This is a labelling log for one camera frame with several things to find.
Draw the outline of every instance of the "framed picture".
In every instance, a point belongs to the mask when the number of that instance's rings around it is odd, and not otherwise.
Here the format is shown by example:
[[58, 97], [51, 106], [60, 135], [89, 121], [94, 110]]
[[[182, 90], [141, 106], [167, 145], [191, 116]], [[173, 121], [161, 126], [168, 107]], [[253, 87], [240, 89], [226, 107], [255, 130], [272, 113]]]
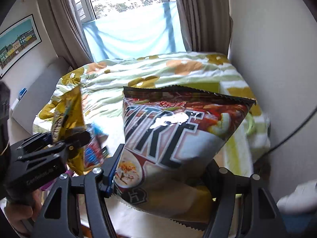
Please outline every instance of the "framed picture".
[[29, 15], [7, 28], [0, 34], [0, 77], [24, 54], [42, 42], [34, 23], [33, 15]]

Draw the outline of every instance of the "black cable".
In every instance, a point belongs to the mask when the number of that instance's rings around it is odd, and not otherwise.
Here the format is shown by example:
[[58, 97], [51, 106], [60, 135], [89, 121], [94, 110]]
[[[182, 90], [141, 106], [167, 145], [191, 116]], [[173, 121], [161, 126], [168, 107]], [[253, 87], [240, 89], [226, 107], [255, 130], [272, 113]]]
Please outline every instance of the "black cable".
[[290, 135], [288, 135], [284, 140], [282, 140], [279, 144], [271, 148], [268, 152], [264, 153], [259, 160], [261, 160], [263, 157], [268, 156], [271, 154], [273, 151], [278, 149], [281, 145], [283, 145], [285, 142], [287, 142], [290, 138], [292, 138], [296, 133], [298, 133], [317, 113], [317, 105], [315, 109], [310, 113], [310, 115], [302, 122], [300, 126], [298, 126]]

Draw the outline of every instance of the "human hand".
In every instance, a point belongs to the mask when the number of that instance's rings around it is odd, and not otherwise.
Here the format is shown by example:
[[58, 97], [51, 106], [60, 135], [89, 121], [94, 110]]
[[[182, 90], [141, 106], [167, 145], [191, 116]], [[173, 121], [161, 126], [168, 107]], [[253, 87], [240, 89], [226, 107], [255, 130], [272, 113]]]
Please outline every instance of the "human hand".
[[33, 208], [9, 202], [7, 202], [7, 205], [4, 208], [4, 213], [7, 216], [9, 223], [21, 234], [28, 234], [28, 230], [25, 228], [21, 220], [32, 218], [32, 220], [35, 221], [42, 208], [40, 190], [34, 191], [32, 196], [35, 201]]

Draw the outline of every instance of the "yellow snack bag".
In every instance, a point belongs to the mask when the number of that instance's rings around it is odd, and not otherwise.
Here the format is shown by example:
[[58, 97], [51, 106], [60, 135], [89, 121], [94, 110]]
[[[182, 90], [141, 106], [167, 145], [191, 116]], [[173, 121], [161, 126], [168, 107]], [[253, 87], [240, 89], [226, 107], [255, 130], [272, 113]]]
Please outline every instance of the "yellow snack bag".
[[[61, 101], [55, 108], [51, 129], [52, 139], [56, 143], [85, 130], [86, 126], [81, 107], [81, 92], [79, 86], [76, 86], [61, 96]], [[69, 167], [79, 175], [83, 175], [85, 171], [83, 155], [84, 149], [79, 148], [77, 155], [67, 160]]]

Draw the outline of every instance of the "blue sheet covering window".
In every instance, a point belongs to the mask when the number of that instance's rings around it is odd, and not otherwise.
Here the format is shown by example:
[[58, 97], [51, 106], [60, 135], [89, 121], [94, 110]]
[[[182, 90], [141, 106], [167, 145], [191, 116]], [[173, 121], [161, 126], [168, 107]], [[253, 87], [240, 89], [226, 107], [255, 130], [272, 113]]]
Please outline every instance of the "blue sheet covering window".
[[96, 62], [185, 52], [175, 1], [108, 15], [83, 28]]

